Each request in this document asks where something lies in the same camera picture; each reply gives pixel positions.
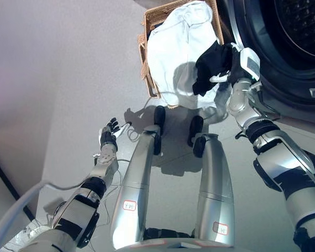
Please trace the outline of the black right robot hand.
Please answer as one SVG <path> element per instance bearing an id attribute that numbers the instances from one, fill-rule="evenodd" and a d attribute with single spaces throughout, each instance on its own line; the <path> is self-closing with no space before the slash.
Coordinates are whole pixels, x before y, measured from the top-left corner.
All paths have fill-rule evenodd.
<path id="1" fill-rule="evenodd" d="M 249 79 L 256 83 L 260 79 L 260 59 L 249 47 L 243 48 L 236 43 L 230 43 L 231 67 L 209 78 L 211 83 L 228 82 L 232 86 L 241 79 Z"/>

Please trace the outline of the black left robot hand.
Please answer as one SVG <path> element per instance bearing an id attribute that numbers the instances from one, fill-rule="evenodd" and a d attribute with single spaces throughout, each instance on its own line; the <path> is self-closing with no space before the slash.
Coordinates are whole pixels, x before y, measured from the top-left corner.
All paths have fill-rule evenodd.
<path id="1" fill-rule="evenodd" d="M 116 118 L 112 118 L 103 128 L 99 130 L 99 144 L 102 148 L 106 144 L 113 144 L 116 151 L 118 150 L 117 139 L 129 130 L 132 122 L 126 122 L 119 126 Z"/>

